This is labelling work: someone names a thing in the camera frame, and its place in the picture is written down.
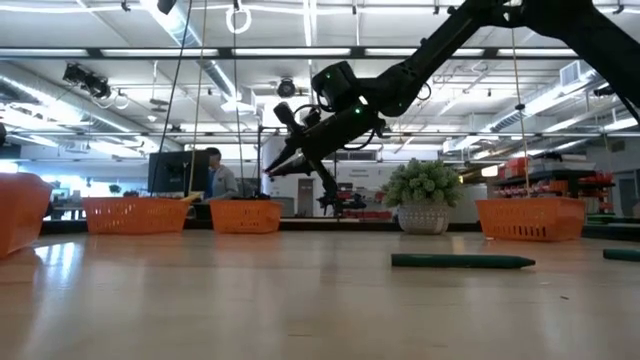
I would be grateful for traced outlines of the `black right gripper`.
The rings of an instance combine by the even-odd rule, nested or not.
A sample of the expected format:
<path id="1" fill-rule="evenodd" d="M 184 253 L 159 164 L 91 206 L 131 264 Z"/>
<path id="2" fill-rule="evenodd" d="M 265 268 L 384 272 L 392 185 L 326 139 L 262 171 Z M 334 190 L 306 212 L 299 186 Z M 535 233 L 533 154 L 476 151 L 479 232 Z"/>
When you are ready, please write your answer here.
<path id="1" fill-rule="evenodd" d="M 278 120 L 289 130 L 285 138 L 285 146 L 277 157 L 265 168 L 264 172 L 271 178 L 293 174 L 311 175 L 316 172 L 324 188 L 324 195 L 318 198 L 323 209 L 331 206 L 334 211 L 345 208 L 338 196 L 338 186 L 322 160 L 351 141 L 359 138 L 367 131 L 379 135 L 385 127 L 385 121 L 377 112 L 363 104 L 356 104 L 326 118 L 320 119 L 318 111 L 311 111 L 311 126 L 302 126 L 294 117 L 294 112 L 285 102 L 274 108 Z"/>

